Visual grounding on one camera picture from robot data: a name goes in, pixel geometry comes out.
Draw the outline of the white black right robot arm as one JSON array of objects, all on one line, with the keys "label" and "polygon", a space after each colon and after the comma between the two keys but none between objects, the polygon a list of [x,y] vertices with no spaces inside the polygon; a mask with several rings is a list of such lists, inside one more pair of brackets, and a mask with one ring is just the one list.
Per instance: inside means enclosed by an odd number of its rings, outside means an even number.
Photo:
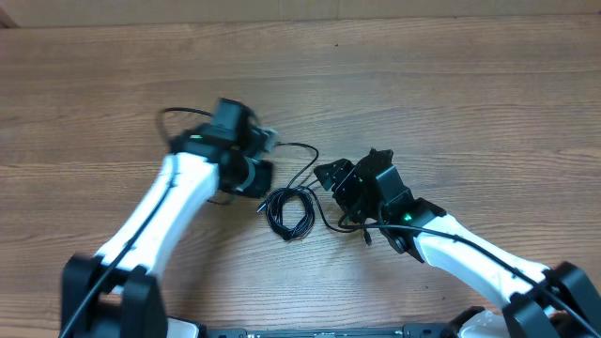
[{"label": "white black right robot arm", "polygon": [[444,208],[413,196],[390,150],[357,163],[341,159],[314,173],[344,215],[344,230],[377,229],[398,253],[457,278],[501,313],[471,307],[443,337],[597,337],[600,294],[587,274],[563,262],[552,269],[473,234]]}]

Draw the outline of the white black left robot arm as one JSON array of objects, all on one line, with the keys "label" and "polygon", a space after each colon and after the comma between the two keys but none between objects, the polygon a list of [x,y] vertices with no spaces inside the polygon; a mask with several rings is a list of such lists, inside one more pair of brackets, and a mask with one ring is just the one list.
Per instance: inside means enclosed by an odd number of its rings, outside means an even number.
[{"label": "white black left robot arm", "polygon": [[203,325],[166,313],[162,275],[197,211],[217,192],[260,199],[277,131],[243,103],[219,99],[210,120],[165,138],[169,151],[122,227],[91,257],[74,255],[61,281],[63,337],[199,338]]}]

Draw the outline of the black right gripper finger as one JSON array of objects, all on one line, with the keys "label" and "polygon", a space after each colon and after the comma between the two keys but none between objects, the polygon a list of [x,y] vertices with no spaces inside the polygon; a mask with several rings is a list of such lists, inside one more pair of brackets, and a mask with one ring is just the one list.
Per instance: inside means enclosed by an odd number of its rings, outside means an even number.
[{"label": "black right gripper finger", "polygon": [[321,187],[329,191],[342,183],[354,169],[354,164],[347,159],[340,159],[321,164],[314,169],[314,174]]},{"label": "black right gripper finger", "polygon": [[359,205],[362,189],[357,180],[345,180],[332,186],[332,196],[343,211],[355,211]]}]

